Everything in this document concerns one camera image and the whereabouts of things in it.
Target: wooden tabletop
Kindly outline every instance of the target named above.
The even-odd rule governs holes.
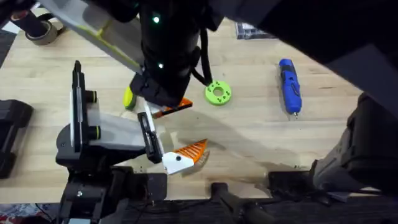
[[[231,101],[213,106],[204,86],[192,78],[186,97],[193,107],[156,120],[166,151],[208,138],[202,166],[169,176],[168,199],[206,198],[212,182],[227,182],[242,197],[267,197],[260,189],[269,171],[308,169],[338,142],[360,91],[333,72],[279,40],[237,40],[224,21],[209,33],[213,78],[229,83]],[[298,119],[284,112],[277,64],[293,60],[301,85]],[[59,202],[66,168],[55,163],[58,132],[68,123],[68,94],[75,60],[87,89],[97,90],[101,112],[136,119],[124,110],[123,94],[133,73],[73,31],[38,47],[17,35],[0,69],[0,97],[34,107],[20,142],[11,177],[0,180],[0,203]],[[162,172],[145,156],[127,161],[139,172]]]

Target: green 3d-printed part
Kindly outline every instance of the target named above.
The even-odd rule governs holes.
[[[231,99],[232,91],[227,83],[213,80],[213,82],[206,87],[205,96],[212,105],[219,106],[226,104]]]

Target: black object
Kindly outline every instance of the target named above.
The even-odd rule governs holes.
[[[47,27],[32,11],[22,11],[11,16],[11,21],[31,37],[40,37],[47,33]]]
[[[84,73],[81,64],[75,62],[72,81],[72,124],[65,126],[57,138],[57,164],[71,170],[98,172],[128,159],[134,159],[146,153],[145,148],[136,151],[109,150],[102,146],[89,145],[90,139],[101,137],[101,127],[88,126],[87,104],[92,101],[92,91],[86,91]]]
[[[358,182],[397,194],[398,182],[393,180],[398,175],[398,119],[363,93],[347,128],[351,141],[342,166]]]
[[[141,112],[137,114],[137,117],[141,125],[141,131],[145,141],[145,151],[148,160],[155,164],[162,162],[162,152],[160,150],[159,142],[157,140],[156,134],[150,131],[147,115],[145,112]]]
[[[247,224],[288,224],[291,220],[277,219],[268,214],[255,201],[241,199],[228,192],[226,183],[213,183],[211,185],[211,197],[220,202],[225,212],[233,223]]]
[[[149,0],[139,8],[145,70],[130,89],[157,105],[178,106],[191,73],[204,85],[212,82],[206,28],[215,30],[222,17],[213,16],[202,1]],[[199,58],[204,77],[195,70]]]
[[[7,178],[14,166],[12,148],[18,130],[27,126],[33,107],[18,100],[0,100],[0,178]]]
[[[331,162],[326,163],[325,167],[318,167],[318,161],[314,161],[309,172],[270,172],[269,189],[272,195],[293,201],[311,198],[324,205],[336,201],[329,197],[328,192],[398,195],[398,182],[395,181],[398,175],[398,119],[363,93],[358,98],[357,108],[347,120],[347,130],[347,146],[342,148],[339,143],[340,149],[330,155],[333,159],[326,160]],[[359,190],[357,186],[342,189],[338,183],[346,179],[342,179],[343,173],[332,175],[335,172],[333,166],[342,168],[341,172],[347,172],[359,183],[378,191]],[[331,172],[330,180],[315,187],[319,175],[326,175],[327,172]]]
[[[136,150],[108,149],[90,145],[100,139],[99,126],[88,126],[87,104],[97,102],[95,91],[86,91],[84,73],[75,62],[72,81],[72,120],[57,138],[57,163],[69,171],[63,191],[57,223],[72,218],[89,219],[90,223],[117,223],[127,200],[163,200],[167,192],[166,174],[135,174],[131,167],[114,166],[147,153],[154,163],[161,161],[157,138],[150,133],[146,116],[138,116],[146,147]]]
[[[268,182],[268,189],[275,198],[293,202],[310,199],[326,206],[336,202],[327,192],[313,186],[309,171],[269,172]]]
[[[167,195],[166,185],[166,174],[134,174],[131,167],[110,167],[92,175],[70,172],[57,223],[63,220],[68,224],[71,218],[99,223],[114,214],[124,199],[163,200]]]

